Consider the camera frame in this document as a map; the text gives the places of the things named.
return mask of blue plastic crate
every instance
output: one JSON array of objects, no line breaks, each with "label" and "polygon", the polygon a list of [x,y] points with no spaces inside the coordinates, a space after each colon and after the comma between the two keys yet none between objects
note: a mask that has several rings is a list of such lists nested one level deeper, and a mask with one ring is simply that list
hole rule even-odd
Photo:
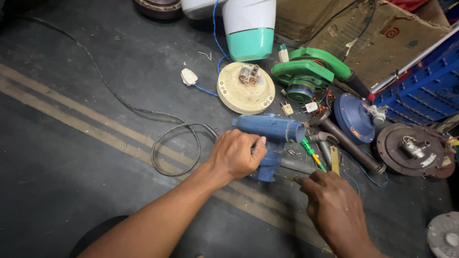
[{"label": "blue plastic crate", "polygon": [[459,41],[445,41],[426,56],[427,66],[416,69],[399,84],[375,98],[378,107],[388,105],[387,117],[408,123],[426,124],[459,112]]}]

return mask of cardboard box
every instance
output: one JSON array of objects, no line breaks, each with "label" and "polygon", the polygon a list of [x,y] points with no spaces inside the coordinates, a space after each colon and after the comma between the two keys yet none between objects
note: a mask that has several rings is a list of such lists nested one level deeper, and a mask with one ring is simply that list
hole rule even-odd
[{"label": "cardboard box", "polygon": [[[348,50],[346,44],[352,42],[364,29],[374,1],[354,4],[334,18],[313,39],[308,39],[329,17],[351,2],[278,0],[275,30],[305,43],[305,46],[323,49],[343,60]],[[415,14],[381,0],[378,1],[373,21],[351,47],[344,62],[370,88],[410,62],[449,31],[450,28],[422,20]]]}]

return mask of concrete floor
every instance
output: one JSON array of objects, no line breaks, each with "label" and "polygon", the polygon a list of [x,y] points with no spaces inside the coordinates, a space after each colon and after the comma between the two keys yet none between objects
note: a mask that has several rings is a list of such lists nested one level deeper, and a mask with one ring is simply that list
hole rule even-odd
[{"label": "concrete floor", "polygon": [[[79,39],[129,103],[220,131],[231,129],[238,116],[219,98],[183,85],[179,75],[189,68],[201,87],[215,90],[216,70],[197,53],[212,52],[214,65],[222,56],[209,20],[149,20],[129,0],[50,0],[30,15]],[[217,26],[225,48],[223,26]],[[275,59],[273,54],[257,63],[269,71]],[[67,256],[98,223],[131,214],[179,183],[147,164],[152,139],[173,126],[170,119],[149,121],[123,107],[70,39],[34,22],[13,21],[0,31],[0,63],[0,253],[5,257]],[[280,89],[268,112],[281,113]],[[292,106],[294,117],[307,121],[299,105]],[[203,162],[213,140],[196,130]],[[174,153],[161,154],[174,168],[186,168],[196,153],[186,130],[162,144]],[[453,209],[447,181],[390,174],[388,186],[378,188],[345,160],[360,186],[376,245],[392,257],[431,257],[424,230],[433,217]],[[193,221],[175,257],[332,257],[305,216],[307,198],[296,185],[243,179],[216,197]]]}]

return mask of teal plastic part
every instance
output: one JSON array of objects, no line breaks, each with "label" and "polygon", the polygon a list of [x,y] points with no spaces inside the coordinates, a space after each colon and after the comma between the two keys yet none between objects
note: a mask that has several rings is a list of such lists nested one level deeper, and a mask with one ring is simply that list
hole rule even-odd
[{"label": "teal plastic part", "polygon": [[310,75],[322,80],[327,85],[333,81],[334,77],[331,71],[311,60],[275,64],[271,69],[271,74],[285,85],[288,85],[290,80],[297,75]]},{"label": "teal plastic part", "polygon": [[346,80],[352,74],[352,70],[349,66],[345,65],[334,55],[321,49],[310,47],[300,48],[290,52],[288,57],[290,61],[311,59],[323,60],[328,63],[328,70],[334,73],[335,78],[339,81]]},{"label": "teal plastic part", "polygon": [[226,35],[229,55],[235,62],[265,59],[273,51],[274,30],[258,28]]}]

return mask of yellow ruler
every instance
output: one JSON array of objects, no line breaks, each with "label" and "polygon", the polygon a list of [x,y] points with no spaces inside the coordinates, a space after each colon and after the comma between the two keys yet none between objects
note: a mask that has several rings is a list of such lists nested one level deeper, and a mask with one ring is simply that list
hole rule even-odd
[{"label": "yellow ruler", "polygon": [[338,149],[335,146],[330,147],[331,153],[331,170],[340,175],[340,164],[338,161]]}]

